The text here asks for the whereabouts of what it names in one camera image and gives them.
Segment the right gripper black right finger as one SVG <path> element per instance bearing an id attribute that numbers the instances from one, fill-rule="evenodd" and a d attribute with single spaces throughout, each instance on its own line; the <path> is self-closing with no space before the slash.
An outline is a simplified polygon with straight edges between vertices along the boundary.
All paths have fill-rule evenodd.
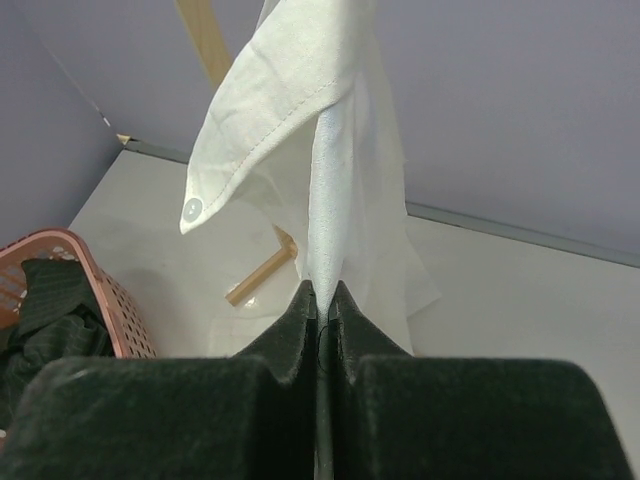
<path id="1" fill-rule="evenodd" d="M 338 479 L 629 479 L 592 379 L 557 360 L 418 358 L 339 285 L 327 332 Z"/>

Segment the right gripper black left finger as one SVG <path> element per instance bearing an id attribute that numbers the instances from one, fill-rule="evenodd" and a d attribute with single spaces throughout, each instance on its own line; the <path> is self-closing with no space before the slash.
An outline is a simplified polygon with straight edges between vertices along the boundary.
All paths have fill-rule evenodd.
<path id="1" fill-rule="evenodd" d="M 318 314 L 309 282 L 225 358 L 67 358 L 29 384 L 5 479 L 310 479 Z"/>

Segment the dark pinstriped shirt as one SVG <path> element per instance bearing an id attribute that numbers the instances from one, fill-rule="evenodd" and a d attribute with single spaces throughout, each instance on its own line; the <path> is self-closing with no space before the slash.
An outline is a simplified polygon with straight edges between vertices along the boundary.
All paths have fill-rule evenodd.
<path id="1" fill-rule="evenodd" d="M 112 357 L 113 345 L 82 265 L 31 259 L 21 268 L 26 297 L 19 322 L 4 331 L 1 346 L 1 428 L 13 422 L 27 385 L 49 363 L 64 357 Z"/>

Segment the white shirt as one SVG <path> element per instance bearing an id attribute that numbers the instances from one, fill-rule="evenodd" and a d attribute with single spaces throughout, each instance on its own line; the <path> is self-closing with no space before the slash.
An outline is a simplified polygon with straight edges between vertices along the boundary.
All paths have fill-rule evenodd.
<path id="1" fill-rule="evenodd" d="M 404 163 L 371 1 L 267 1 L 187 168 L 180 230 L 243 200 L 297 246 L 327 313 L 339 283 L 405 350 L 439 294 L 407 231 Z"/>

